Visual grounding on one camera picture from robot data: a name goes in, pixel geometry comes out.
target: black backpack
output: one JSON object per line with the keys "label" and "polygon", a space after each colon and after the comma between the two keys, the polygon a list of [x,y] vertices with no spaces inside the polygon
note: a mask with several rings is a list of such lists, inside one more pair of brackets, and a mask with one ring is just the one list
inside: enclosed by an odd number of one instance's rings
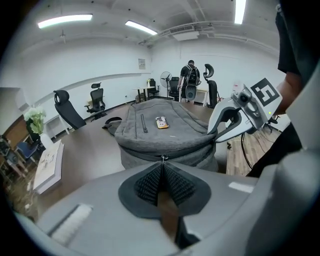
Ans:
{"label": "black backpack", "polygon": [[198,77],[197,67],[190,67],[189,65],[186,65],[186,67],[189,69],[189,72],[185,77],[185,84],[187,86],[198,86],[200,78]]}

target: black office chair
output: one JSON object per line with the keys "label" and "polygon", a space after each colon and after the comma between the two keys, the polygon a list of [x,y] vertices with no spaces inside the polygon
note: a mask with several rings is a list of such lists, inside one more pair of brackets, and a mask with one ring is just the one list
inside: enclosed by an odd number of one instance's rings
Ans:
{"label": "black office chair", "polygon": [[218,103],[217,101],[217,97],[219,96],[218,87],[217,87],[216,81],[208,80],[208,78],[214,75],[215,70],[210,64],[204,64],[204,66],[205,66],[205,72],[203,73],[203,76],[209,87],[209,100],[210,100],[210,104],[207,104],[207,107],[210,109],[214,109]]}
{"label": "black office chair", "polygon": [[106,113],[104,113],[104,110],[106,108],[106,104],[103,101],[104,89],[100,88],[100,85],[101,83],[93,83],[91,85],[92,89],[96,89],[90,92],[92,99],[92,108],[89,108],[90,105],[85,105],[88,113],[96,113],[94,115],[94,120],[97,120],[107,115]]}
{"label": "black office chair", "polygon": [[272,133],[272,130],[274,129],[272,126],[271,126],[271,123],[273,123],[273,124],[277,124],[278,123],[278,118],[280,118],[280,116],[276,116],[275,118],[273,118],[273,116],[269,119],[269,121],[267,122],[267,124],[266,124],[266,126],[268,126],[269,127],[269,129],[270,129],[270,133]]}
{"label": "black office chair", "polygon": [[169,81],[169,83],[170,83],[169,96],[174,97],[174,101],[178,102],[179,101],[179,90],[178,90],[179,77],[173,76]]}
{"label": "black office chair", "polygon": [[75,130],[86,125],[85,120],[77,113],[69,101],[69,93],[65,90],[54,90],[54,106],[59,115]]}
{"label": "black office chair", "polygon": [[153,97],[155,97],[155,94],[157,94],[159,91],[159,85],[158,85],[158,89],[156,87],[156,81],[153,78],[150,78],[150,82],[149,82],[151,87],[154,88],[150,88],[148,89],[148,94],[153,94]]}

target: potted plant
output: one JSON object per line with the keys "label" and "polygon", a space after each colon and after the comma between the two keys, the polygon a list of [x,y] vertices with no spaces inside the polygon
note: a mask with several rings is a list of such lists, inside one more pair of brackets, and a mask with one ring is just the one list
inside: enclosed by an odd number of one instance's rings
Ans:
{"label": "potted plant", "polygon": [[42,106],[31,107],[23,116],[25,121],[32,120],[30,127],[35,134],[40,135],[40,140],[46,149],[54,144],[50,137],[44,133],[46,112]]}

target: ceiling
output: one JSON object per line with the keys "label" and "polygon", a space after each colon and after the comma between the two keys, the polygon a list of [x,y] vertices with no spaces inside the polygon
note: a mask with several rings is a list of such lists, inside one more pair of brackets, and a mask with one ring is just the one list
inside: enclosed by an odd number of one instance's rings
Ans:
{"label": "ceiling", "polygon": [[[114,38],[152,46],[172,36],[168,29],[194,24],[200,37],[249,40],[277,50],[277,0],[247,0],[242,25],[234,24],[236,0],[43,0],[17,32],[19,52],[80,38]],[[91,21],[70,22],[39,29],[38,22],[73,14],[93,14]],[[142,24],[159,34],[125,26]]]}

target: fluorescent light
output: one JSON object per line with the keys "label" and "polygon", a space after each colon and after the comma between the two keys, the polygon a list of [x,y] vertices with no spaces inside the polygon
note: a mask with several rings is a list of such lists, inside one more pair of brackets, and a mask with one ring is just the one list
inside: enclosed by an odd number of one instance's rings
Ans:
{"label": "fluorescent light", "polygon": [[45,27],[64,23],[64,22],[75,22],[75,21],[90,21],[92,19],[92,14],[84,14],[84,15],[69,15],[69,16],[62,16],[57,18],[51,18],[45,21],[38,23],[40,29]]}
{"label": "fluorescent light", "polygon": [[235,0],[235,16],[234,23],[242,24],[246,9],[246,0]]}
{"label": "fluorescent light", "polygon": [[147,32],[147,33],[149,33],[149,34],[151,34],[151,35],[156,35],[156,34],[158,34],[157,32],[154,32],[153,30],[151,30],[150,28],[147,28],[147,27],[145,27],[145,26],[142,26],[142,25],[140,25],[140,24],[138,24],[138,23],[135,23],[135,22],[133,22],[133,21],[130,21],[130,20],[128,20],[127,22],[126,22],[126,25],[127,26],[130,26],[130,27],[134,27],[134,28],[136,28],[136,29],[138,29],[138,30],[142,30],[142,31],[144,31],[144,32]]}

